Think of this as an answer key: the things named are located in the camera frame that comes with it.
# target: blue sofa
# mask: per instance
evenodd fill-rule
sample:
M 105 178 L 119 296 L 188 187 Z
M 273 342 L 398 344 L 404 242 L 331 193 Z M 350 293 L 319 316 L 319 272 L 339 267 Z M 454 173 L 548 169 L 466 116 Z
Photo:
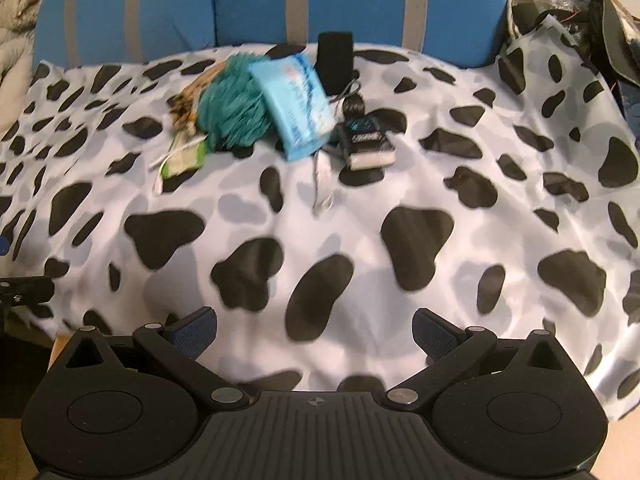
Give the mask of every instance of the blue sofa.
M 144 62 L 239 43 L 305 43 L 326 30 L 462 67 L 491 62 L 506 0 L 43 0 L 34 63 Z

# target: cow print cloth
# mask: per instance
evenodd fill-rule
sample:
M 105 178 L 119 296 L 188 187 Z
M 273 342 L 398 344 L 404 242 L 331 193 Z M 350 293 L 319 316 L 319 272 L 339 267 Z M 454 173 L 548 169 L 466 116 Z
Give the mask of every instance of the cow print cloth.
M 238 51 L 64 72 L 43 63 L 0 142 L 3 275 L 44 273 L 50 335 L 130 333 L 203 304 L 200 361 L 250 392 L 380 390 L 425 365 L 426 306 L 498 336 L 556 334 L 614 419 L 640 399 L 638 154 L 604 80 L 552 18 L 490 67 L 357 47 L 396 163 L 337 166 L 312 213 L 311 158 L 274 139 L 207 156 L 153 192 L 172 96 Z M 314 60 L 315 47 L 306 48 Z

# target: light blue packet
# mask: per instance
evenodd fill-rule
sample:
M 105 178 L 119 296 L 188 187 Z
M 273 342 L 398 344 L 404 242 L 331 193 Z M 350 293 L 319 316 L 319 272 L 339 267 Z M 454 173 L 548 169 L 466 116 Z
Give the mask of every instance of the light blue packet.
M 249 70 L 260 85 L 287 160 L 319 150 L 336 125 L 316 70 L 302 53 L 257 61 Z

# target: gray stripe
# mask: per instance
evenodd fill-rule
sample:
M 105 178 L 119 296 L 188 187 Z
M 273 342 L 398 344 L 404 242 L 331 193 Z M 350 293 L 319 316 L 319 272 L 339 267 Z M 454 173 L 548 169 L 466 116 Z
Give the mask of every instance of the gray stripe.
M 287 43 L 304 45 L 309 34 L 309 0 L 285 0 Z
M 81 66 L 82 61 L 78 54 L 78 32 L 76 30 L 76 2 L 78 0 L 65 0 L 63 19 L 65 21 L 65 45 L 66 56 L 70 67 Z
M 424 32 L 427 29 L 428 0 L 404 0 L 404 25 L 402 46 L 422 51 Z
M 124 42 L 135 63 L 145 60 L 140 38 L 140 0 L 124 0 Z

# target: teal loofah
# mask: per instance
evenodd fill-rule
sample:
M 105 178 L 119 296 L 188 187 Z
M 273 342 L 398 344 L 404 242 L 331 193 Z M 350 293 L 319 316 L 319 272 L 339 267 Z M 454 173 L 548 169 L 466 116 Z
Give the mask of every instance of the teal loofah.
M 247 67 L 267 59 L 258 54 L 235 54 L 202 93 L 196 124 L 207 134 L 210 151 L 251 146 L 273 125 L 262 91 Z

